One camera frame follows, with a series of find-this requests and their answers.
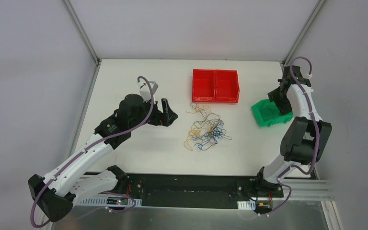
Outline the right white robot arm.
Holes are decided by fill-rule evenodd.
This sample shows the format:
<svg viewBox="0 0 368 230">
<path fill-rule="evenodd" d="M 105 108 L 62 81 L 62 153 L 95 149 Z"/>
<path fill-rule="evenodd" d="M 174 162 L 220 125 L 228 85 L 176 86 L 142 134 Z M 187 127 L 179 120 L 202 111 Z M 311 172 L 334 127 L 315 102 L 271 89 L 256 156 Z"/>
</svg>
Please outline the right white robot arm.
<svg viewBox="0 0 368 230">
<path fill-rule="evenodd" d="M 278 82 L 279 86 L 268 93 L 268 100 L 276 107 L 276 114 L 292 113 L 293 120 L 281 140 L 280 154 L 256 176 L 253 191 L 258 196 L 279 191 L 281 181 L 293 170 L 310 174 L 332 131 L 332 125 L 316 111 L 311 82 L 303 77 L 299 66 L 285 67 Z"/>
</svg>

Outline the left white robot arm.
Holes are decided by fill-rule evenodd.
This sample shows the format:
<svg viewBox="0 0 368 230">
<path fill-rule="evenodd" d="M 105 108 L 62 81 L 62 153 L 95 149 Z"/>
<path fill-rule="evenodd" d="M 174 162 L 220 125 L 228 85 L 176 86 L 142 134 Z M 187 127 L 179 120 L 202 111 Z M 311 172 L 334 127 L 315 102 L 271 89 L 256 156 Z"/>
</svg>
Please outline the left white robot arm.
<svg viewBox="0 0 368 230">
<path fill-rule="evenodd" d="M 117 166 L 110 166 L 93 178 L 79 182 L 98 160 L 109 154 L 131 137 L 131 132 L 142 125 L 170 126 L 177 118 L 166 98 L 157 102 L 145 100 L 138 94 L 129 94 L 94 130 L 89 139 L 66 161 L 44 176 L 34 174 L 28 186 L 34 204 L 50 222 L 64 218 L 78 202 L 112 190 L 121 194 L 127 187 L 127 175 Z"/>
</svg>

